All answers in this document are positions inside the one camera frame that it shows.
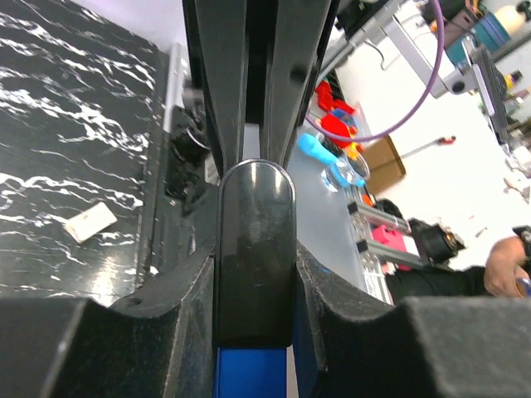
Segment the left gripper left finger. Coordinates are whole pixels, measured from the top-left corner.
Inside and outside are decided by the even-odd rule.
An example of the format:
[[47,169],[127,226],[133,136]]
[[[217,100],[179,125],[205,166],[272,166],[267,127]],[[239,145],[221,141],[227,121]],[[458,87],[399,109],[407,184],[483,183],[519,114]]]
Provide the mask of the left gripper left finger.
[[1,302],[4,397],[209,397],[213,259],[177,268],[106,308],[88,298]]

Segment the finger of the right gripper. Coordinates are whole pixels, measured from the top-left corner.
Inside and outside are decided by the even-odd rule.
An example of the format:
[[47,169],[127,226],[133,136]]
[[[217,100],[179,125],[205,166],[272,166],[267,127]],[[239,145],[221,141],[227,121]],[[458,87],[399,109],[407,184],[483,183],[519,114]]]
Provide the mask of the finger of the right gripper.
[[184,1],[192,81],[203,92],[217,166],[242,160],[248,48],[245,1]]
[[273,42],[267,47],[261,156],[287,163],[291,136],[314,66],[330,1],[279,1]]

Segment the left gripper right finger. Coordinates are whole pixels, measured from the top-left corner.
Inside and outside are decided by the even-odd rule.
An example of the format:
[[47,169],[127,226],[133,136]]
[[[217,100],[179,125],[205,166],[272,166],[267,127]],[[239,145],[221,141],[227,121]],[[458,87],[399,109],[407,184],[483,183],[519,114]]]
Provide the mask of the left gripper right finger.
[[527,397],[526,298],[408,298],[396,307],[297,250],[302,397]]

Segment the blue black stapler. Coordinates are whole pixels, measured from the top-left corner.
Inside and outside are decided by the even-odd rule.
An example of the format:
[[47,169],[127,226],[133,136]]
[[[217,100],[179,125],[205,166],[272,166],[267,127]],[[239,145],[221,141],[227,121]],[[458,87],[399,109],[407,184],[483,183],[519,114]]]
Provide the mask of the blue black stapler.
[[319,344],[300,281],[295,186],[279,165],[231,168],[218,197],[214,269],[215,397],[285,397],[287,350],[310,397]]

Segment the person hand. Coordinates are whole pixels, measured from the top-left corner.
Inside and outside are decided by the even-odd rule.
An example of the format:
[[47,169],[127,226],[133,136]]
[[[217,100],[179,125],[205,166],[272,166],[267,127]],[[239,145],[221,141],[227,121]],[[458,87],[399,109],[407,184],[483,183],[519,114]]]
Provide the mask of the person hand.
[[524,245],[517,236],[498,241],[492,247],[485,263],[486,290],[494,296],[522,298],[517,280],[529,277],[522,268],[525,260]]

